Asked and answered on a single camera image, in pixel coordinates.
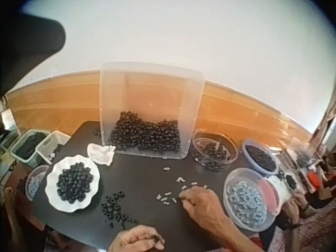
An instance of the blue plastic bowl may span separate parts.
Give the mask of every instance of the blue plastic bowl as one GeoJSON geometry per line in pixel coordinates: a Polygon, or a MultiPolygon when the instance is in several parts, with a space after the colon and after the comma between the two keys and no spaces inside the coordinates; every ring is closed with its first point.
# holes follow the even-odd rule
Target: blue plastic bowl
{"type": "Polygon", "coordinates": [[[253,169],[253,170],[255,170],[256,172],[258,172],[259,174],[264,175],[264,176],[265,176],[265,175],[266,175],[266,176],[269,176],[269,175],[275,175],[275,174],[278,173],[278,171],[279,171],[279,165],[278,165],[276,159],[274,158],[274,156],[273,156],[273,155],[271,154],[271,152],[269,151],[269,149],[268,149],[267,147],[265,147],[264,145],[259,144],[259,143],[257,143],[256,141],[253,141],[252,139],[245,139],[245,140],[243,141],[242,146],[241,146],[241,150],[243,151],[243,154],[244,154],[244,156],[245,156],[245,158],[246,158],[246,161],[247,161],[247,163],[248,163],[248,166],[249,166],[251,169],[253,169]],[[247,152],[247,150],[246,150],[246,146],[247,146],[247,145],[252,145],[252,146],[258,147],[259,149],[261,149],[261,150],[265,151],[266,153],[268,153],[268,154],[271,156],[271,158],[273,159],[273,161],[275,162],[275,164],[276,164],[276,169],[275,169],[274,171],[270,172],[270,171],[267,171],[267,170],[265,170],[264,168],[262,168],[260,165],[258,165],[258,164],[252,159],[252,157],[248,154],[248,152],[247,152]]]}

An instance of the clothing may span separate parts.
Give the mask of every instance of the clothing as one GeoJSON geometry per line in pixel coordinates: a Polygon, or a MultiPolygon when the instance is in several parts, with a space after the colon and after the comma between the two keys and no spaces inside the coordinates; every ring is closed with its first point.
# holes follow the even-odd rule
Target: clothing
{"type": "MultiPolygon", "coordinates": [[[[336,245],[336,199],[318,212],[300,221],[300,251],[334,251],[336,245]]],[[[292,233],[276,227],[269,252],[290,251],[292,233]]]]}

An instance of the dark tabletop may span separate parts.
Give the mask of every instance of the dark tabletop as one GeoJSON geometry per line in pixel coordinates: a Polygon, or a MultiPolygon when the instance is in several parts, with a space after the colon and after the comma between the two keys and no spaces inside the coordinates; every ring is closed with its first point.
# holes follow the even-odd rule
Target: dark tabletop
{"type": "MultiPolygon", "coordinates": [[[[99,122],[85,122],[73,134],[68,143],[56,156],[48,173],[54,164],[66,156],[77,154],[87,157],[89,143],[101,144],[98,136],[93,132],[99,129],[99,122]]],[[[205,171],[189,154],[183,160],[165,160],[134,155],[115,154],[110,167],[97,165],[100,172],[99,189],[92,198],[91,204],[74,213],[60,212],[53,208],[45,193],[46,177],[44,177],[33,201],[35,216],[51,228],[78,240],[84,244],[107,249],[121,231],[118,223],[110,228],[105,222],[101,203],[106,196],[119,191],[125,192],[125,198],[120,205],[131,217],[139,220],[140,224],[155,227],[166,240],[165,251],[205,251],[215,249],[215,244],[201,228],[187,215],[180,201],[176,204],[163,205],[156,200],[158,194],[172,192],[177,198],[183,183],[177,183],[178,177],[186,179],[186,185],[198,182],[208,185],[214,190],[220,201],[223,200],[224,180],[227,174],[237,167],[247,167],[242,155],[236,162],[222,173],[205,171]]],[[[135,224],[126,224],[126,228],[135,224]]],[[[242,230],[244,234],[252,233],[242,230]]]]}

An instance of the white plate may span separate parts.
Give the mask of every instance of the white plate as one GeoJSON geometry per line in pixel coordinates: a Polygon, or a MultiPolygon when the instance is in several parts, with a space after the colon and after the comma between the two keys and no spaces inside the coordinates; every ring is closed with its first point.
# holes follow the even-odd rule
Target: white plate
{"type": "Polygon", "coordinates": [[[59,211],[72,213],[78,209],[83,209],[90,205],[92,197],[98,191],[100,174],[96,164],[89,158],[81,155],[68,156],[54,165],[52,172],[47,176],[46,194],[49,199],[49,203],[59,211]],[[86,197],[82,202],[76,200],[73,204],[68,201],[62,201],[60,196],[57,195],[56,183],[58,182],[58,175],[62,174],[63,169],[70,169],[71,165],[82,162],[84,167],[91,168],[90,173],[93,175],[93,181],[90,183],[91,191],[86,193],[86,197]]]}

